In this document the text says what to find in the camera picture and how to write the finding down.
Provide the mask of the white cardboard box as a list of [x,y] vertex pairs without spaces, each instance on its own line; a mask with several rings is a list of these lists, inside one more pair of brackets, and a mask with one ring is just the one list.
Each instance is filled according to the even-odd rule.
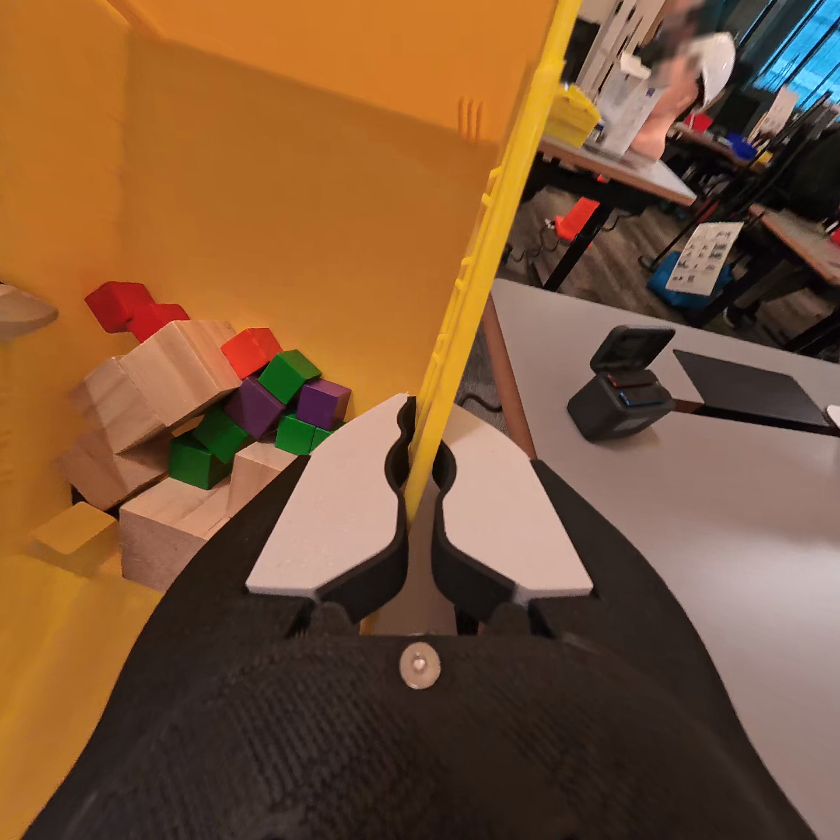
[[595,147],[614,159],[625,155],[663,89],[650,84],[651,69],[631,53],[622,53],[598,98],[601,131]]

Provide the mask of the pile of coloured wooden cubes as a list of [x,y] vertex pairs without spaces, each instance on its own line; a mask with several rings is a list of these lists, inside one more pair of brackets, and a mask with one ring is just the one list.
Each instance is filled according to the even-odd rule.
[[32,554],[91,578],[165,591],[230,519],[339,428],[352,391],[268,328],[236,331],[155,301],[140,283],[86,296],[101,328],[136,346],[71,390],[84,428],[56,459],[71,506]]

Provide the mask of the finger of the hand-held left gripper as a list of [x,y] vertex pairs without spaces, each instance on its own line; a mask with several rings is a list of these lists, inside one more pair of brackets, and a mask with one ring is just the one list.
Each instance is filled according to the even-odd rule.
[[1,284],[1,340],[17,340],[58,319],[58,310],[24,290]]

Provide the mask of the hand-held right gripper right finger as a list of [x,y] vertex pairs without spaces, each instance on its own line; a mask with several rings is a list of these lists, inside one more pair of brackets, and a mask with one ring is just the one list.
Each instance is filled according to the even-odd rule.
[[536,463],[509,437],[453,407],[433,478],[432,573],[459,611],[485,623],[501,604],[592,593]]

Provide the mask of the white printed sheet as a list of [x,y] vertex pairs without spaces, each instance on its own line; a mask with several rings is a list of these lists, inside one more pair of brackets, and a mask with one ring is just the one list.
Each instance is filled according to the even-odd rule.
[[710,297],[743,227],[743,221],[699,224],[680,252],[666,290]]

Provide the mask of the black charging case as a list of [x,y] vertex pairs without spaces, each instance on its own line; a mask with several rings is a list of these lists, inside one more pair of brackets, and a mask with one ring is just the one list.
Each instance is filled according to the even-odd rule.
[[585,440],[632,436],[675,411],[675,399],[649,369],[675,335],[672,328],[627,325],[607,334],[590,360],[593,377],[566,406]]

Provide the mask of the yellow plastic bin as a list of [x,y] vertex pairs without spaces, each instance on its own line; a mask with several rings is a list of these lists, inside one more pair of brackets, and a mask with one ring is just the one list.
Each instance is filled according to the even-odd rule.
[[543,136],[580,149],[600,120],[598,109],[581,89],[561,82],[555,89]]

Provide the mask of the blue plastic bin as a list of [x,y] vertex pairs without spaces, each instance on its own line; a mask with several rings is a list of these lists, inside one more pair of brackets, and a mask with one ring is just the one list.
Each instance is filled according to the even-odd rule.
[[678,290],[668,290],[666,288],[668,279],[673,269],[677,266],[680,257],[681,252],[679,251],[672,251],[668,254],[647,282],[647,289],[651,291],[657,299],[672,308],[688,312],[701,310],[713,299],[719,296],[733,281],[732,267],[730,264],[726,264],[721,269],[709,296],[704,297]]

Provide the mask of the red plastic crate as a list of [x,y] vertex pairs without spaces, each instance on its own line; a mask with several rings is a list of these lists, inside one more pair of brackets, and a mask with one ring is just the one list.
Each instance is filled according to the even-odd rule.
[[553,231],[563,244],[571,244],[583,230],[600,207],[599,202],[587,197],[579,197],[567,213],[553,217]]

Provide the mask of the yellow plastic box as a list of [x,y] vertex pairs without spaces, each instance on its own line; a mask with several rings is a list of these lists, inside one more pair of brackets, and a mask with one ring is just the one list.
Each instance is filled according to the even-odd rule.
[[420,393],[532,74],[580,2],[2,2],[2,838],[84,748],[158,598],[28,556],[70,506],[70,391],[129,351],[85,296],[144,284],[266,326],[361,413]]

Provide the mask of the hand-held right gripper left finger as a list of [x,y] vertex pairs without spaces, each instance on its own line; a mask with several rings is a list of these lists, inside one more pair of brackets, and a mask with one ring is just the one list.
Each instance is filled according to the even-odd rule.
[[403,588],[415,411],[416,398],[397,393],[306,458],[246,580],[251,601],[291,613],[335,604],[357,624]]

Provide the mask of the black flat pad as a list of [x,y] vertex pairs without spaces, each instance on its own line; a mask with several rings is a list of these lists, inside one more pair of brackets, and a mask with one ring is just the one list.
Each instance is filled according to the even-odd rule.
[[673,353],[700,395],[699,415],[813,434],[838,434],[838,427],[790,375],[683,350]]

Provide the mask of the grey office desk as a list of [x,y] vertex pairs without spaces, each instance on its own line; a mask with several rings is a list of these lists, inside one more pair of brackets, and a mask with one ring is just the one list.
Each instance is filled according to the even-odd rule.
[[[817,223],[803,219],[788,210],[774,211],[761,204],[753,204],[749,215],[775,237],[794,261],[829,286],[838,298],[839,247]],[[815,358],[839,338],[839,307],[809,329],[793,337],[785,350]]]
[[548,134],[539,143],[522,198],[528,200],[546,187],[597,204],[543,282],[543,288],[551,292],[560,289],[615,210],[640,215],[658,201],[683,207],[696,201],[696,195],[662,161],[631,153],[615,158],[599,150],[574,148]]

